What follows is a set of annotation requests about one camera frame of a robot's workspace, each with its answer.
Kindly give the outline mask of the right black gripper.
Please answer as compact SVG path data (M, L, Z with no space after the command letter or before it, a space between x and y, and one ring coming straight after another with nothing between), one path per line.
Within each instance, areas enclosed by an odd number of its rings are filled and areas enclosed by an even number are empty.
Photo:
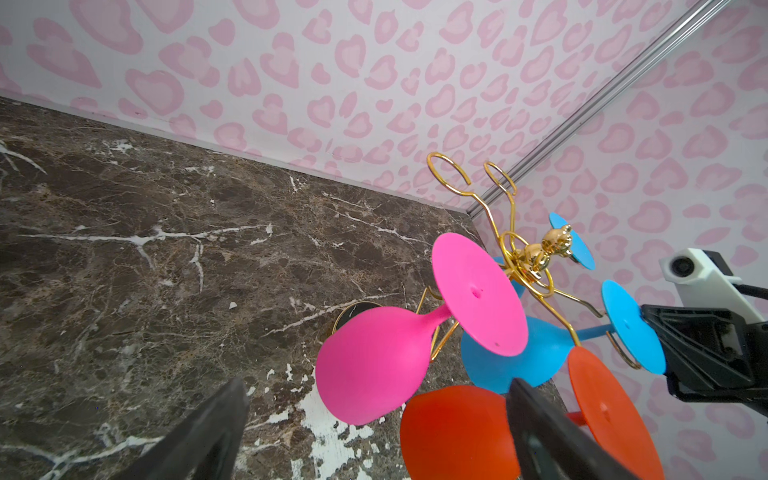
M742 404L767 414L767 324L728 309L640 307L658 335L669 393L687 403Z

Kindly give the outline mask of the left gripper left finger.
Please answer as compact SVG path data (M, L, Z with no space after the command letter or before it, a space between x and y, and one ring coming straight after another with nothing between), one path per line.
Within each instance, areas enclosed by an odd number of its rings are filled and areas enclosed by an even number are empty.
M249 400L233 378L198 406L117 479L230 479L245 430Z

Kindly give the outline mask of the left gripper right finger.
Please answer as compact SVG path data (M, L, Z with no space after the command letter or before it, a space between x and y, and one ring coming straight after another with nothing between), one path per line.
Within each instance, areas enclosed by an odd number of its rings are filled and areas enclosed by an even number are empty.
M506 415L524 480L635 477L523 379L510 384Z

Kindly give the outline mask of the red plastic wine glass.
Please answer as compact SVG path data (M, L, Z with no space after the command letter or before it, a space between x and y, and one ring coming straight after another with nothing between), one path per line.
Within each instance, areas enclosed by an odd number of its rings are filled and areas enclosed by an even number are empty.
M650 433L610 370L583 347L569 353L567 366L579 409L564 413L566 418L633 479L663 478ZM400 447L413 479L522 478L506 394L479 387L451 386L411 399L401 420Z

